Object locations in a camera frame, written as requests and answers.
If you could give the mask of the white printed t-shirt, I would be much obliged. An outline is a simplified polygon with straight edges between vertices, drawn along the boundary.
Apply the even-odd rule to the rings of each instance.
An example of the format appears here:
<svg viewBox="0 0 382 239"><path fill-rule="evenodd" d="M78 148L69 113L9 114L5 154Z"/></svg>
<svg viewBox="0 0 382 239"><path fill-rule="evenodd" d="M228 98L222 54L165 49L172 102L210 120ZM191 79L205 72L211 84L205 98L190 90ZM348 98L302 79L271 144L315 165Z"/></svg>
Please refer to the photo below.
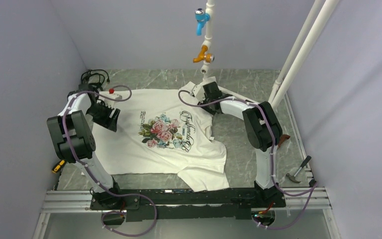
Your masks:
<svg viewBox="0 0 382 239"><path fill-rule="evenodd" d="M126 98L117 130L93 126L96 155L103 168L117 174L176 174L192 190L226 189L227 151L212 139L212 115L197 107L197 100L183 92L165 89L120 91Z"/></svg>

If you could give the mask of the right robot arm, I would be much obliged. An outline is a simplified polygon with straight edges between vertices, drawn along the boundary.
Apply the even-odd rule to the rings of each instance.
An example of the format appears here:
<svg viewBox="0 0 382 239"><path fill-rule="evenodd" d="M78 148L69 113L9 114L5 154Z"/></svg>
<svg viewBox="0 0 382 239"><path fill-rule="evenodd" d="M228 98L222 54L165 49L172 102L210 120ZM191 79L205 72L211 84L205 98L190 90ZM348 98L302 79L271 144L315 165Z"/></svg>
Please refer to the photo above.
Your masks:
<svg viewBox="0 0 382 239"><path fill-rule="evenodd" d="M200 105L211 114L226 114L244 122L246 136L255 148L257 174L254 200L261 207L273 201L280 191L276 181L276 151L282 127L272 106L268 102L254 103L224 93L216 82L202 86Z"/></svg>

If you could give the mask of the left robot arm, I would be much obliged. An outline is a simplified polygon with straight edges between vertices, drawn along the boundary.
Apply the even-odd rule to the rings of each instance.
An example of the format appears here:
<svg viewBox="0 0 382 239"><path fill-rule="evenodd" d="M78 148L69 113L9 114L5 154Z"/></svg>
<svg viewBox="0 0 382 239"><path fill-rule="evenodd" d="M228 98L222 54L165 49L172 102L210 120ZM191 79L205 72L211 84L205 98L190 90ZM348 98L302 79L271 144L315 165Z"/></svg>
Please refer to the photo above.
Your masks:
<svg viewBox="0 0 382 239"><path fill-rule="evenodd" d="M66 164L77 166L92 183L91 195L102 207L117 209L123 205L119 185L98 161L96 142L92 134L94 124L117 131L120 110L99 99L99 83L82 83L68 95L68 102L57 115L47 119L47 127L55 152L60 159L53 173Z"/></svg>

